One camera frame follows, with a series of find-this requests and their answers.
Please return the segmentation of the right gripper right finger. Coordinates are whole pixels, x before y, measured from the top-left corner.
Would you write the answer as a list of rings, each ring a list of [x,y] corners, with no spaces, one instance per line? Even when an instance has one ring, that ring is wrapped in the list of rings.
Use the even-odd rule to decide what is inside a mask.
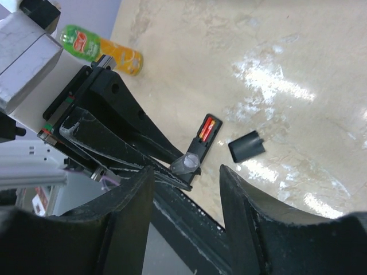
[[[365,274],[366,213],[331,219],[289,206],[220,167],[233,274]]]

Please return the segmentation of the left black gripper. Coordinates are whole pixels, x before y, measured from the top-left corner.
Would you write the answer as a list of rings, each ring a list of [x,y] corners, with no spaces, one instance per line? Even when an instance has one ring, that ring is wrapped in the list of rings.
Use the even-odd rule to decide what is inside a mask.
[[[97,67],[102,70],[89,88],[88,110],[76,107],[59,127],[62,137],[87,152],[107,168],[102,157],[135,170],[150,166],[158,181],[190,191],[190,184],[173,175],[158,160],[171,164],[184,154],[177,149],[154,124],[131,94],[122,78],[111,71],[116,67],[112,56],[102,55],[90,66],[84,65],[43,113],[44,125],[37,136],[45,143],[55,145],[53,126],[74,102],[79,88]]]

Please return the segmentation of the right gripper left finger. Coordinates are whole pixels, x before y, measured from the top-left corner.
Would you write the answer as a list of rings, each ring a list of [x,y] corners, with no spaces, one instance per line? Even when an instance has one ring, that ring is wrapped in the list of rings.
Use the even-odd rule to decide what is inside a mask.
[[[2,274],[141,274],[154,171],[57,217],[1,208]]]

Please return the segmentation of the black battery cover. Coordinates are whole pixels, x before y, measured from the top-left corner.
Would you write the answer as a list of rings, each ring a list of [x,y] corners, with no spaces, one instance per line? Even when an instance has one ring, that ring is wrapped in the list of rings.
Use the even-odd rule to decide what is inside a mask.
[[[228,144],[235,163],[241,163],[265,152],[264,140],[257,131],[252,131]]]

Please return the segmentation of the red orange battery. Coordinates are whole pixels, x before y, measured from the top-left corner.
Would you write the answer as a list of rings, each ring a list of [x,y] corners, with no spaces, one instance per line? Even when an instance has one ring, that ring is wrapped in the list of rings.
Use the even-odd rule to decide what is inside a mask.
[[[207,120],[205,121],[204,126],[201,128],[201,132],[199,134],[200,139],[204,140],[205,132],[209,128],[211,121],[212,121],[211,117],[208,117]]]
[[[216,123],[216,122],[212,119],[212,121],[211,121],[211,124],[210,124],[209,128],[208,128],[208,129],[207,129],[207,131],[205,132],[204,140],[202,140],[203,142],[206,142],[206,141],[207,141],[207,139],[208,139],[208,137],[210,136],[210,133],[211,133],[211,131],[212,131],[212,129],[213,129],[213,127],[214,127],[215,123]]]

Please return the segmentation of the black remote control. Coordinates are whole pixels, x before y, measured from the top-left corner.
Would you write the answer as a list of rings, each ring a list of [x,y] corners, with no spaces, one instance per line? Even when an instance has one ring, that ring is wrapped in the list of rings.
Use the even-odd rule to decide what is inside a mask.
[[[203,142],[202,139],[199,138],[199,134],[201,132],[201,128],[204,126],[204,123],[205,121],[207,120],[208,117],[211,117],[216,123],[210,133],[210,136],[208,137],[207,141],[206,142]],[[208,113],[199,130],[197,131],[197,134],[195,136],[195,138],[192,140],[189,148],[188,148],[188,152],[191,152],[191,153],[194,153],[194,154],[197,154],[199,159],[200,159],[200,164],[203,164],[204,162],[204,159],[207,155],[207,153],[209,152],[210,150],[210,147],[212,146],[220,128],[222,126],[222,121],[220,119],[218,119],[217,117],[215,117],[214,115]]]

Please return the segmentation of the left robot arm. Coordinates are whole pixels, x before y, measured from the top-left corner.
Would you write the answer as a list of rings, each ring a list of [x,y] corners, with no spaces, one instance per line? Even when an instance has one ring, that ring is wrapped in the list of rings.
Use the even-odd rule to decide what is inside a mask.
[[[87,171],[93,180],[116,183],[150,166],[155,181],[182,190],[189,180],[169,165],[182,156],[134,99],[114,61],[103,56],[90,66],[73,70],[56,67],[35,87],[17,93],[9,117],[39,137],[30,149],[15,142],[2,149],[1,162],[21,170],[23,183],[54,184],[70,165]]]

